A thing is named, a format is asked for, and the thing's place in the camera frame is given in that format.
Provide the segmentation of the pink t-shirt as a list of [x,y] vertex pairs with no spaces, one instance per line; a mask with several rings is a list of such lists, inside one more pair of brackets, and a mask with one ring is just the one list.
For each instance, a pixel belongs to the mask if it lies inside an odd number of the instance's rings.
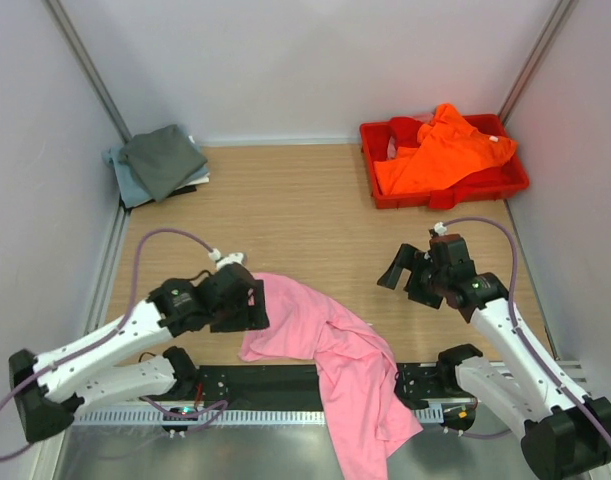
[[422,426],[395,395],[397,364],[374,329],[329,296],[259,273],[269,326],[248,332],[244,362],[311,360],[331,442],[347,479],[385,479],[387,460]]

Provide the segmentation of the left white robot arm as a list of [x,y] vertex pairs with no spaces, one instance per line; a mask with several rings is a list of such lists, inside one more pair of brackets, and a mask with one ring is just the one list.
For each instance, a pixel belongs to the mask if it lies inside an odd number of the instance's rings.
[[168,279],[127,314],[68,345],[10,356],[25,439],[47,440],[85,413],[124,400],[187,399],[196,390],[197,369],[184,349],[170,347],[131,366],[120,361],[203,328],[230,333],[268,326],[264,283],[240,264],[205,273],[199,283]]

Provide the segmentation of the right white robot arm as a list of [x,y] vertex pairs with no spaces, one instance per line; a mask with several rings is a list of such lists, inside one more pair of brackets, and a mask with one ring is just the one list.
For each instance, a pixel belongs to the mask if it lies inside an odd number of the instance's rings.
[[395,289],[410,273],[409,300],[434,309],[447,304],[494,346],[501,374],[471,344],[441,352],[437,387],[474,396],[519,440],[539,479],[567,479],[611,463],[611,402],[591,397],[556,363],[523,320],[493,273],[479,273],[458,234],[433,234],[429,248],[401,244],[378,285]]

